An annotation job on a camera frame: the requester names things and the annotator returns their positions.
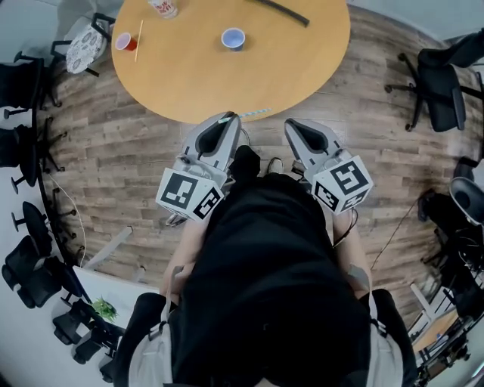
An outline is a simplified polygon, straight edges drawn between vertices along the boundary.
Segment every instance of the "wire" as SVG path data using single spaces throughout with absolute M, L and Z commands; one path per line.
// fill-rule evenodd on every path
M 383 252 L 385 251 L 385 249 L 388 247 L 388 245 L 389 245 L 389 244 L 390 244 L 390 242 L 392 241 L 393 237 L 395 236 L 396 232 L 399 230 L 399 228 L 400 228 L 400 226 L 402 225 L 402 223 L 403 223 L 403 221 L 405 220 L 405 218 L 407 218 L 407 216 L 408 216 L 408 214 L 410 213 L 410 211 L 411 211 L 411 210 L 414 208 L 415 204 L 417 204 L 418 199 L 419 199 L 419 198 L 417 198 L 417 199 L 416 199 L 416 200 L 413 202 L 413 204 L 412 204 L 412 205 L 410 206 L 410 208 L 408 209 L 407 213 L 406 213 L 406 214 L 403 216 L 403 218 L 400 220 L 399 225 L 398 225 L 398 226 L 396 226 L 395 231 L 393 231 L 392 236 L 390 237 L 390 239 L 388 239 L 388 242 L 386 242 L 385 247 L 383 247 L 383 248 L 381 249 L 380 253 L 379 253 L 379 254 L 377 255 L 377 257 L 375 258 L 375 260 L 374 260 L 374 262 L 373 262 L 373 264 L 372 264 L 372 266 L 371 266 L 371 270 L 373 270 L 373 268 L 374 268 L 375 264 L 377 263 L 377 261 L 378 261 L 378 259 L 379 259 L 380 255 L 382 255 L 382 254 L 383 254 Z
M 81 214 L 79 212 L 79 210 L 77 209 L 77 206 L 76 204 L 74 203 L 74 200 L 72 197 L 70 197 L 67 192 L 59 185 L 59 183 L 57 183 L 55 181 L 55 179 L 51 176 L 50 173 L 48 173 L 48 177 L 51 178 L 51 180 L 55 183 L 55 185 L 57 185 L 57 187 L 66 194 L 66 196 L 69 198 L 69 200 L 73 203 L 74 205 L 74 209 L 77 211 L 77 216 L 79 216 L 79 223 L 81 224 L 81 230 L 82 230 L 82 236 L 84 237 L 84 252 L 82 253 L 82 258 L 81 258 L 81 262 L 79 263 L 79 266 L 82 267 L 82 262 L 84 261 L 84 258 L 85 258 L 85 251 L 87 250 L 87 242 L 86 242 L 86 239 L 85 239 L 85 231 L 84 231 L 84 226 L 82 225 L 82 219 L 81 219 Z
M 349 225 L 348 230 L 346 230 L 346 232 L 333 244 L 333 249 L 343 242 L 345 238 L 348 237 L 349 232 L 356 226 L 356 222 L 358 221 L 358 211 L 355 209 L 351 210 L 351 224 Z

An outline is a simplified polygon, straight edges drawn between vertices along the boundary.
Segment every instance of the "floor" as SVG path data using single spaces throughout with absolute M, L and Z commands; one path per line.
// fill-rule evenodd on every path
M 289 117 L 313 119 L 331 127 L 350 151 L 359 154 L 375 187 L 358 207 L 360 230 L 374 283 L 392 294 L 405 323 L 420 310 L 409 285 L 423 284 L 427 269 L 420 259 L 436 251 L 433 225 L 417 220 L 416 199 L 433 187 L 446 192 L 459 156 L 480 157 L 482 112 L 480 102 L 466 98 L 463 132 L 435 133 L 424 112 L 417 128 L 407 133 L 414 99 L 405 92 L 387 94 L 386 83 L 410 81 L 397 54 L 411 60 L 433 40 L 394 21 L 351 8 L 352 33 L 346 56 L 331 80 L 301 104 L 266 119 L 244 124 L 255 151 L 264 160 L 278 156 L 290 170 L 293 155 L 284 137 Z M 58 142 L 54 158 L 66 167 L 54 178 L 76 201 L 86 237 L 86 258 L 92 257 L 126 225 L 133 235 L 99 270 L 130 278 L 138 265 L 147 268 L 145 280 L 156 284 L 177 246 L 179 229 L 165 228 L 168 212 L 155 203 L 161 175 L 181 149 L 192 127 L 164 119 L 136 103 L 119 83 L 109 58 L 101 76 L 63 76 L 58 86 L 61 108 L 51 108 L 52 134 L 68 137 Z M 477 83 L 459 71 L 462 85 Z M 53 184 L 45 177 L 47 189 Z M 67 198 L 63 208 L 70 209 Z M 69 220 L 83 244 L 76 218 Z M 379 259 L 396 228 L 392 242 Z

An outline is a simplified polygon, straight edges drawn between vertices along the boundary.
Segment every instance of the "black cable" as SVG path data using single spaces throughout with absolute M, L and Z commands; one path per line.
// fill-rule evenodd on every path
M 346 232 L 340 238 L 338 238 L 336 242 L 333 243 L 333 248 L 335 248 L 341 242 L 343 242 L 343 239 L 348 237 L 348 234 L 350 233 L 350 231 L 356 226 L 356 222 L 358 221 L 358 211 L 356 211 L 355 209 L 351 209 L 351 210 L 352 210 L 351 224 L 349 225 L 348 230 L 346 230 Z
M 403 216 L 403 218 L 400 220 L 399 225 L 398 225 L 398 226 L 396 226 L 395 231 L 393 231 L 392 236 L 390 237 L 390 239 L 388 239 L 388 242 L 386 242 L 385 247 L 383 247 L 383 248 L 381 249 L 380 253 L 379 253 L 379 254 L 377 255 L 377 257 L 375 258 L 375 260 L 374 260 L 374 262 L 373 262 L 373 264 L 372 264 L 372 266 L 371 266 L 371 270 L 373 270 L 373 268 L 374 268 L 375 264 L 377 263 L 377 261 L 378 261 L 378 259 L 379 259 L 380 255 L 382 255 L 382 254 L 383 254 L 383 252 L 385 251 L 385 249 L 388 247 L 388 245 L 389 245 L 389 244 L 390 244 L 390 242 L 392 241 L 392 238 L 395 236 L 396 232 L 399 230 L 399 228 L 400 228 L 400 226 L 402 225 L 402 223 L 403 223 L 403 221 L 405 220 L 405 218 L 408 216 L 408 214 L 410 213 L 410 211 L 411 211 L 411 210 L 414 208 L 415 204 L 417 204 L 418 199 L 419 199 L 419 198 L 417 198 L 417 199 L 416 199 L 416 200 L 413 202 L 413 204 L 411 205 L 410 209 L 408 209 L 407 213 L 406 213 L 406 214 Z

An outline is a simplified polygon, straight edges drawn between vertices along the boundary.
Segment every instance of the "person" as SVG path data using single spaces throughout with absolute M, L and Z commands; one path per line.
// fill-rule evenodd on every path
M 170 288 L 177 385 L 365 386 L 371 271 L 357 228 L 347 233 L 352 211 L 334 216 L 333 247 L 320 204 L 282 174 L 280 159 L 260 178 L 260 158 L 241 146 L 229 169 L 230 194 L 208 222 L 187 221 L 160 294 L 139 297 L 114 359 L 114 385 L 128 385 L 132 353 L 160 324 Z M 373 296 L 401 350 L 403 386 L 413 385 L 402 318 L 389 292 Z

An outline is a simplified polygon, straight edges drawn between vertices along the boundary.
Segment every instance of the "paper cup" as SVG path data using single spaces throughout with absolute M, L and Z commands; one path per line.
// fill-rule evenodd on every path
M 245 33 L 242 29 L 229 28 L 222 34 L 222 44 L 232 51 L 240 51 L 245 43 Z
M 138 42 L 134 40 L 130 33 L 122 33 L 116 39 L 116 50 L 134 51 L 138 46 Z

